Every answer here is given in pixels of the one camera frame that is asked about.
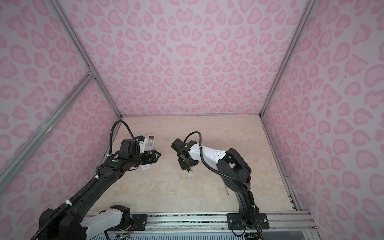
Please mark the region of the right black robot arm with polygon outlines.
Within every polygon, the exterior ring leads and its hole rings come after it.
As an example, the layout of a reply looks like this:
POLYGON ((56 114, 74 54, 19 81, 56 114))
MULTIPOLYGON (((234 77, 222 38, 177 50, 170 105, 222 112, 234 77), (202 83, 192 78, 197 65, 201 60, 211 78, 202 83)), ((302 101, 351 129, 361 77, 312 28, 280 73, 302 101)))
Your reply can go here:
POLYGON ((202 163, 208 170, 219 175, 226 187, 236 195, 242 224, 247 229, 255 229, 259 226, 257 217, 260 210, 251 189, 251 168, 237 150, 230 148, 227 151, 221 151, 204 147, 200 132, 192 132, 187 137, 194 134, 199 136, 197 142, 176 139, 171 145, 177 153, 182 170, 202 163))

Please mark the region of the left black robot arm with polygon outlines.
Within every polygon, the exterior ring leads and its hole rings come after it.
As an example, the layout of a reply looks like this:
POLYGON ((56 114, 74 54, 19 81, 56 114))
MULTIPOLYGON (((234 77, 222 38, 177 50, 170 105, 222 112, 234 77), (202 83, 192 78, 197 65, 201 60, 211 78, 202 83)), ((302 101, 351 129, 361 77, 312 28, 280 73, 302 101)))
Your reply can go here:
POLYGON ((126 172, 140 166, 156 163, 161 153, 145 149, 145 137, 131 137, 121 143, 119 151, 113 153, 113 139, 109 139, 109 152, 106 160, 97 167, 96 175, 74 196, 55 210, 45 210, 39 219, 39 229, 33 240, 91 240, 110 229, 123 232, 136 227, 131 210, 121 205, 113 205, 108 210, 88 220, 90 208, 126 172))

